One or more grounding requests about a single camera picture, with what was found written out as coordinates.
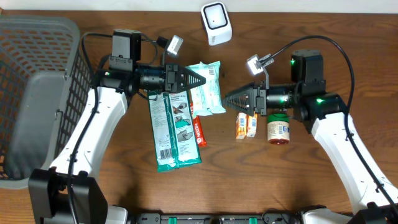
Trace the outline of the white barcode scanner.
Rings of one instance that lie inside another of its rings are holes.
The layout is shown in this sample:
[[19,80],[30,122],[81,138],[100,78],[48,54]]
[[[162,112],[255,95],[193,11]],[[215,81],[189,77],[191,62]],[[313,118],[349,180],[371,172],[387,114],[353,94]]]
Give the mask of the white barcode scanner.
[[212,2],[201,8],[201,18],[210,46],[223,44],[232,38],[232,26],[226,6],[220,2]]

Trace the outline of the mint green snack packet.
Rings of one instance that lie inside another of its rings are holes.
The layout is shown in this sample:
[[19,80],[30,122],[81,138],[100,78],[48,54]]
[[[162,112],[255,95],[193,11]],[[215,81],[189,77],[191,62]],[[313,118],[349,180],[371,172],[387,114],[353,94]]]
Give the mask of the mint green snack packet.
[[190,65],[187,68],[206,78],[206,83],[190,90],[193,117],[211,116],[225,113],[221,103],[221,91],[219,84],[221,62],[204,64],[202,62]]

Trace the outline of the red stick sachet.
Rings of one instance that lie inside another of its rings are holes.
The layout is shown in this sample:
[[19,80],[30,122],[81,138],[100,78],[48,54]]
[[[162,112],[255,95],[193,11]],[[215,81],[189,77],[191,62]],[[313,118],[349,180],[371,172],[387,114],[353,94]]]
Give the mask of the red stick sachet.
[[201,122],[199,116],[195,116],[193,114],[193,103],[190,103],[190,110],[192,114],[192,120],[193,120],[193,128],[195,132],[195,137],[197,140],[198,147],[206,147],[207,143],[203,134],[203,130],[201,127]]

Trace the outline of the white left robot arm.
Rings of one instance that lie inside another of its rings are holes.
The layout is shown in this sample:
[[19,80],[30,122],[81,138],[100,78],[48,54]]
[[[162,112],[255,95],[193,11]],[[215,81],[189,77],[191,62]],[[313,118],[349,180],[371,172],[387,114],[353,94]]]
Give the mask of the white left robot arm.
[[126,208],[110,205],[98,182],[101,163],[115,127],[125,115],[128,98],[147,92],[147,100],[161,93],[181,93],[206,80],[175,63],[141,63],[138,30],[116,29],[108,68],[90,70],[91,89],[72,136],[48,169],[34,170],[28,181],[36,223],[134,223]]

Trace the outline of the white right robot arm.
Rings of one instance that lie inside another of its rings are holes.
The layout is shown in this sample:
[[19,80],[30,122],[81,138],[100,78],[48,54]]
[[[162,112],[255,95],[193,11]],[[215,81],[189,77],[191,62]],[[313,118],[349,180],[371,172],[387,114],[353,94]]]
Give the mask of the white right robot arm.
[[290,223],[397,223],[397,188],[383,174],[337,93],[326,92],[323,57],[317,50],[292,53],[290,84],[268,80],[228,93],[223,104],[250,116],[268,110],[292,109],[296,120],[322,146],[347,191],[353,216],[324,206],[306,208]]

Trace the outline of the green white package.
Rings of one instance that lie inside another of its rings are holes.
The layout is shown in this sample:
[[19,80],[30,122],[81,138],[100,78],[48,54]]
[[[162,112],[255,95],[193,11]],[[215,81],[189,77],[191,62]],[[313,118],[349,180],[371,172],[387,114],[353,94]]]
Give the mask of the green white package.
[[188,93],[152,91],[148,98],[157,171],[200,164]]

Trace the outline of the grey plastic basket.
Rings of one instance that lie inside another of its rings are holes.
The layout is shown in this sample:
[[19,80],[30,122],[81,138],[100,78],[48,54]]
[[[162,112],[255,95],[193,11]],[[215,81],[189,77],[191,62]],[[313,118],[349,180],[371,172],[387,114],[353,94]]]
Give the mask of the grey plastic basket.
[[1,17],[1,187],[48,169],[85,108],[90,75],[80,30],[64,17]]

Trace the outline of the orange small box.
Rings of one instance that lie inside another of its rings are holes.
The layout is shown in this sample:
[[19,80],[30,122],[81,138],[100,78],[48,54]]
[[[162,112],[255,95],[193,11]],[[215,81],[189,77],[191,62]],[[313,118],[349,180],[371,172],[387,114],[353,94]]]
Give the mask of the orange small box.
[[257,114],[247,116],[246,137],[253,138],[257,131]]
[[247,114],[239,113],[236,118],[236,139],[244,139],[247,135]]

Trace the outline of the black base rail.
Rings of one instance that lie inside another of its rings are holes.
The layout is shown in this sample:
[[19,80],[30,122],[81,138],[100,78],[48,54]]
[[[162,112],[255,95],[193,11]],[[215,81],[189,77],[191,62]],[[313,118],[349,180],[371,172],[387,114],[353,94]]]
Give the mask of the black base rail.
[[280,212],[266,212],[261,215],[161,215],[141,213],[135,216],[133,224],[300,224],[297,215]]

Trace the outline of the green lid jar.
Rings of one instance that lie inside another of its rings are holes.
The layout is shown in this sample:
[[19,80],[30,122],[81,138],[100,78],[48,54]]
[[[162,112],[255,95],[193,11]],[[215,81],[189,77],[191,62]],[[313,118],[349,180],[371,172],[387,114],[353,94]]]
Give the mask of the green lid jar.
[[267,117],[267,140],[270,144],[288,144],[290,142],[289,116],[287,114],[274,113]]

